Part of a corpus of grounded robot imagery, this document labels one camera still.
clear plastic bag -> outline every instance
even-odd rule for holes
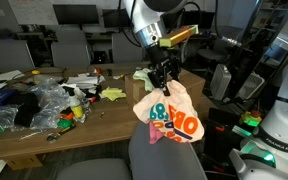
[[[5,105],[0,107],[0,126],[4,129],[13,128],[19,105]]]
[[[60,112],[69,106],[68,93],[54,79],[33,86],[31,92],[37,96],[41,108],[33,117],[31,129],[57,128]]]

desk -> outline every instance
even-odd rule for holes
[[[103,73],[110,68],[113,75],[122,73],[132,73],[135,67],[146,66],[143,64],[134,65],[114,65],[105,64],[97,65],[101,67]],[[76,75],[77,73],[86,72],[85,69],[67,70],[65,77]],[[61,72],[57,68],[42,68],[43,72]],[[101,83],[103,89],[106,87],[117,87],[125,89],[122,79],[114,80],[113,77],[105,76],[106,81]],[[103,101],[93,104],[94,110],[90,113],[87,120],[81,124],[77,123],[76,128],[60,137],[55,143],[46,141],[46,137],[51,132],[58,132],[60,129],[50,129],[47,132],[32,136],[28,139],[19,140],[22,135],[31,133],[31,130],[21,132],[3,132],[0,133],[0,159],[12,160],[21,157],[29,157],[43,153],[73,149],[78,147],[90,146],[95,144],[114,142],[129,139],[138,122],[135,114],[127,105],[126,99],[118,99],[118,101]]]

gray office chair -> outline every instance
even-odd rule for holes
[[[126,32],[128,37],[135,42],[131,32]],[[143,49],[131,44],[123,33],[112,34],[113,62],[134,63],[143,60]]]
[[[82,30],[59,30],[56,31],[59,43],[79,43],[87,44],[85,33]]]
[[[0,71],[30,70],[34,63],[24,40],[0,40]]]
[[[57,180],[207,179],[190,143],[163,137],[149,144],[149,126],[142,122],[131,138],[129,158],[131,171],[122,159],[96,159],[67,167]]]
[[[221,36],[232,38],[237,41],[241,40],[241,35],[243,32],[243,29],[241,28],[233,26],[220,26],[218,29]],[[228,44],[227,42],[224,42],[220,38],[217,38],[214,42],[213,49],[199,49],[197,53],[198,55],[202,56],[207,60],[213,60],[217,63],[225,63],[228,59],[228,51],[226,48],[231,46],[232,45]],[[203,71],[206,73],[211,72],[209,67],[205,69],[193,69],[193,71]]]
[[[90,65],[90,55],[86,44],[57,43],[51,45],[55,67],[79,68]]]

floor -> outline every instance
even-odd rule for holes
[[[194,62],[188,62],[184,65],[184,68],[192,66],[195,67],[198,65],[196,65]],[[204,76],[204,72],[197,72],[197,74],[206,79],[203,93],[209,95],[209,84],[212,74],[207,74],[206,76]],[[220,109],[229,112],[234,111],[234,108],[232,109],[230,106],[221,105],[220,102],[216,101],[214,101],[214,103],[217,104]],[[125,160],[125,162],[128,162],[128,143],[129,140],[125,140],[63,152],[49,153],[46,155],[46,158],[43,161],[44,165],[42,167],[13,171],[10,167],[5,166],[0,174],[0,180],[53,180],[61,170],[70,166],[71,164],[97,158],[122,158]],[[203,144],[203,141],[192,144],[197,154],[203,152]],[[208,177],[209,179],[219,179],[218,176],[212,178],[208,175]]]

white robot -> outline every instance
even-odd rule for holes
[[[288,65],[275,104],[230,159],[241,179],[288,180]]]

